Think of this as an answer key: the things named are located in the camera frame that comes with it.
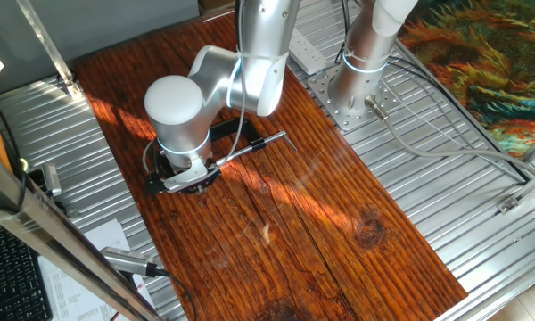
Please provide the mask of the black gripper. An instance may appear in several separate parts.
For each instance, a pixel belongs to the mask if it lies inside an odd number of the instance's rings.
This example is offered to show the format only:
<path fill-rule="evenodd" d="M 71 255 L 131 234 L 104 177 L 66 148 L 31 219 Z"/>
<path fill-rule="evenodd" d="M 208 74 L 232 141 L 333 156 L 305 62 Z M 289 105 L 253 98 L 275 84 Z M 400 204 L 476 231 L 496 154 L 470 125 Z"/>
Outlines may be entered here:
<path fill-rule="evenodd" d="M 210 185 L 214 183 L 214 181 L 221 175 L 220 171 L 216 171 L 214 174 L 210 175 L 206 179 L 202 180 L 201 182 L 195 183 L 193 185 L 189 185 L 188 187 L 185 187 L 181 189 L 180 193 L 203 193 Z"/>

